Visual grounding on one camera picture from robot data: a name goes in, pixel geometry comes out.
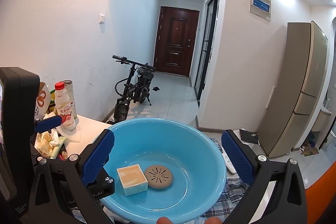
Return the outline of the person's right hand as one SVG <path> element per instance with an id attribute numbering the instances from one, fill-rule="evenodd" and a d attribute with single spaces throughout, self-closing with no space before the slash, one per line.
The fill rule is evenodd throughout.
<path id="1" fill-rule="evenodd" d="M 173 224 L 173 223 L 167 217 L 160 217 L 156 221 L 156 224 Z M 210 217 L 207 220 L 205 220 L 205 224 L 222 224 L 222 221 L 217 217 Z"/>

